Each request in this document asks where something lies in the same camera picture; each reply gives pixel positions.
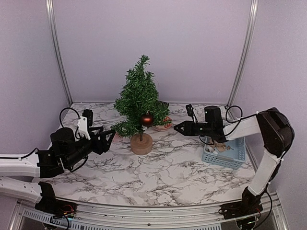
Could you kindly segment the beige fabric ornament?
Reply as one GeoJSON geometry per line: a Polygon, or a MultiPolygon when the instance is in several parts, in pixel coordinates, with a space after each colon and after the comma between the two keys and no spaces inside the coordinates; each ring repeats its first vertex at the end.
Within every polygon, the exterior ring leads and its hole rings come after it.
{"type": "Polygon", "coordinates": [[[224,150],[224,146],[226,146],[226,144],[224,143],[218,143],[218,142],[209,142],[209,145],[207,145],[209,147],[215,148],[214,152],[224,152],[226,150],[224,150]]]}

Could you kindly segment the copper bauble ornament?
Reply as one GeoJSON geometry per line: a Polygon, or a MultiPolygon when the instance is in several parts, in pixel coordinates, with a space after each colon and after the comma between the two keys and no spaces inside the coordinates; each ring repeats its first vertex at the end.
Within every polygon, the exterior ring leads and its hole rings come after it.
{"type": "Polygon", "coordinates": [[[144,127],[150,127],[154,123],[154,117],[147,111],[145,114],[141,115],[140,123],[144,127]]]}

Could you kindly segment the light blue perforated basket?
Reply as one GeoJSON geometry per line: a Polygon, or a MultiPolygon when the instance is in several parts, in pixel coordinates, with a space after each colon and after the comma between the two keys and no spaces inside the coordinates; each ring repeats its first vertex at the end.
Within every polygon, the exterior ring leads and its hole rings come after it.
{"type": "Polygon", "coordinates": [[[215,164],[227,168],[238,169],[246,161],[245,138],[237,138],[228,141],[224,144],[231,146],[234,150],[226,150],[224,152],[207,152],[206,147],[209,142],[213,141],[211,138],[206,137],[202,142],[204,149],[202,154],[202,161],[210,164],[215,164]]]}

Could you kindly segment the small green christmas tree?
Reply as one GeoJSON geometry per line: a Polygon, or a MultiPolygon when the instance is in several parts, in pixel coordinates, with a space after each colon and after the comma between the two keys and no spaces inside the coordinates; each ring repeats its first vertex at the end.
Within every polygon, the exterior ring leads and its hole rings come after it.
{"type": "Polygon", "coordinates": [[[120,97],[115,100],[114,108],[124,120],[116,122],[111,128],[122,138],[130,139],[131,151],[139,156],[152,151],[153,139],[142,131],[141,115],[147,111],[154,117],[150,127],[163,125],[169,109],[159,101],[159,92],[154,83],[154,73],[147,71],[150,58],[141,55],[135,65],[127,71],[126,83],[120,97]]]}

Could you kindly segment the pink pompom ornament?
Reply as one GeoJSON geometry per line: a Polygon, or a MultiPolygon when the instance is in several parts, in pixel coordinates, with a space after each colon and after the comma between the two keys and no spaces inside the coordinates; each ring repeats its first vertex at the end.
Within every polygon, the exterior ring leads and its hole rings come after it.
{"type": "Polygon", "coordinates": [[[120,142],[122,140],[122,138],[119,136],[118,133],[115,134],[114,138],[113,138],[113,141],[114,142],[120,142]]]}

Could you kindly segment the white grey small ornament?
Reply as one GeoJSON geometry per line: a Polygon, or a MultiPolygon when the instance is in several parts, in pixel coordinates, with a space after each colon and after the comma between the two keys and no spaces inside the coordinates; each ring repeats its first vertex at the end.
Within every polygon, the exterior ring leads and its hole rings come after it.
{"type": "Polygon", "coordinates": [[[215,151],[215,148],[212,148],[212,147],[207,146],[207,147],[206,147],[206,151],[207,151],[207,152],[213,153],[213,152],[215,151]]]}

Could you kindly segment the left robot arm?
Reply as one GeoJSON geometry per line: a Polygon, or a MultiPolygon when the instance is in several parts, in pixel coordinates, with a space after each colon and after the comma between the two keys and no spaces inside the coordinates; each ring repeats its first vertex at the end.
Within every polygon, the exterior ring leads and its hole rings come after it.
{"type": "Polygon", "coordinates": [[[57,213],[61,206],[51,184],[42,181],[27,183],[17,177],[46,179],[65,171],[73,173],[85,165],[90,153],[101,155],[109,151],[115,133],[114,130],[105,131],[103,127],[96,127],[91,128],[80,140],[76,140],[73,130],[63,127],[50,135],[51,147],[48,150],[35,148],[23,156],[2,156],[0,191],[7,196],[33,203],[41,202],[48,212],[57,213]]]}

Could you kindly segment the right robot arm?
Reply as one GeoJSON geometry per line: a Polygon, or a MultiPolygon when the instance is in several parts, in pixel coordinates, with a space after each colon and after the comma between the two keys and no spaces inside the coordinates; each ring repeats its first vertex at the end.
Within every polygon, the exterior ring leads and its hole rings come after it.
{"type": "Polygon", "coordinates": [[[244,190],[238,211],[247,215],[256,207],[256,199],[261,198],[271,180],[277,174],[284,155],[289,151],[295,132],[288,118],[276,107],[241,117],[224,125],[221,109],[217,106],[204,108],[205,122],[195,118],[174,126],[174,130],[184,136],[209,137],[218,143],[226,143],[238,138],[261,134],[264,153],[252,182],[244,190]]]}

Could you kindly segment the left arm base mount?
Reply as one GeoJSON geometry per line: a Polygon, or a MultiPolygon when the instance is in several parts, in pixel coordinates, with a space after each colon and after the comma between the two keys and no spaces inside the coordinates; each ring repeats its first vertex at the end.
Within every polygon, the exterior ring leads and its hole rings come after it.
{"type": "Polygon", "coordinates": [[[58,200],[51,184],[39,182],[38,185],[41,188],[41,199],[35,204],[36,210],[54,214],[58,217],[64,214],[74,214],[76,210],[75,203],[58,200]]]}

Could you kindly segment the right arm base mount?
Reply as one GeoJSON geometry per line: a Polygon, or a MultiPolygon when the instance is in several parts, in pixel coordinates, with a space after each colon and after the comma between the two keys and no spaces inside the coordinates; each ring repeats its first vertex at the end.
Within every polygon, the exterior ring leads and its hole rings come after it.
{"type": "Polygon", "coordinates": [[[220,206],[219,214],[224,219],[232,219],[259,213],[263,210],[261,197],[264,191],[259,195],[253,195],[246,187],[242,193],[242,200],[237,202],[226,203],[220,206]]]}

